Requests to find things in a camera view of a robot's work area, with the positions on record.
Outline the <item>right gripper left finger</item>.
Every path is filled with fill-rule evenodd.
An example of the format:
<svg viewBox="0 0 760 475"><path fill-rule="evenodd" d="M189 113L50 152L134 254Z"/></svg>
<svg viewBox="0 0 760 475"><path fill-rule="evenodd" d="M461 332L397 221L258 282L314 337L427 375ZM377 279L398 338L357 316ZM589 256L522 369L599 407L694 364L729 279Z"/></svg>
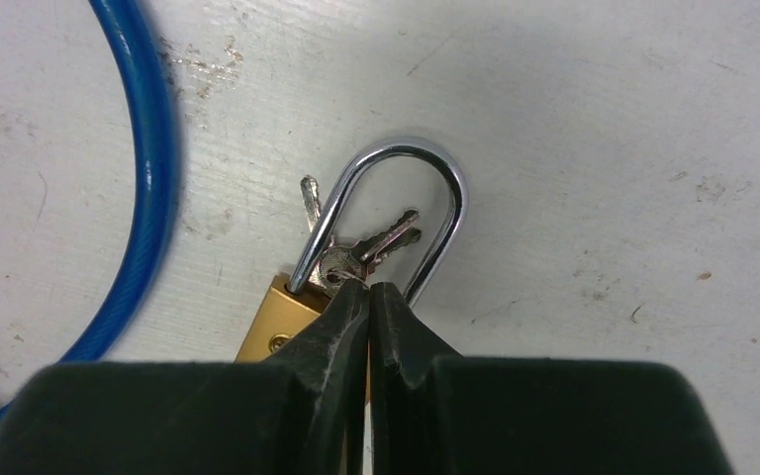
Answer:
<svg viewBox="0 0 760 475"><path fill-rule="evenodd" d="M0 425L0 474L357 474L368 316L350 281L258 362L46 368Z"/></svg>

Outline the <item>silver keys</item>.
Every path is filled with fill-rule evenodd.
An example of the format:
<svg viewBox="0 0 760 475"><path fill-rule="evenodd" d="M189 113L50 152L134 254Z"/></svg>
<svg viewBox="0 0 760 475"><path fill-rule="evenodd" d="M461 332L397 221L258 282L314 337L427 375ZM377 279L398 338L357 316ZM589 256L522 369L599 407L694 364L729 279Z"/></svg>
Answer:
<svg viewBox="0 0 760 475"><path fill-rule="evenodd" d="M415 227L417 209L407 209L385 231L370 237L337 243L331 237L313 265L309 282L333 297L347 279L365 282L366 278L394 251L417 242L422 231Z"/></svg>

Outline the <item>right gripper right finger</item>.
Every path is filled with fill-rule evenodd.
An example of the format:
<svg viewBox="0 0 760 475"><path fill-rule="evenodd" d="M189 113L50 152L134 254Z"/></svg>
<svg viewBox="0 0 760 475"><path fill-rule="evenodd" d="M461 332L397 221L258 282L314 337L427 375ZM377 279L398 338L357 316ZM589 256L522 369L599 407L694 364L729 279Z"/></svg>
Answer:
<svg viewBox="0 0 760 475"><path fill-rule="evenodd" d="M370 291L378 474L728 474L691 384L651 362L465 356Z"/></svg>

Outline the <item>brass padlock long shackle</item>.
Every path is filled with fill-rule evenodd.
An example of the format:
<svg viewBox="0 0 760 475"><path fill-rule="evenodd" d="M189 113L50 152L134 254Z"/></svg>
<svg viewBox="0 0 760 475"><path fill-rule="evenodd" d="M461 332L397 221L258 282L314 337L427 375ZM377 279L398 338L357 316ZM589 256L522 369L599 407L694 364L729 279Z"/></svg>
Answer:
<svg viewBox="0 0 760 475"><path fill-rule="evenodd" d="M421 297L456 239L469 209L469 191L461 167L441 145L423 138L402 137L379 141L357 154L343 169L328 199L319 198L318 183L310 175L301 182L310 237L295 270L273 277L237 353L237 361L260 361L280 349L314 321L331 297L309 282L323 246L335 238L338 221L358 181L374 165L394 157L420 160L446 183L448 211L425 256L409 279L403 295L408 304Z"/></svg>

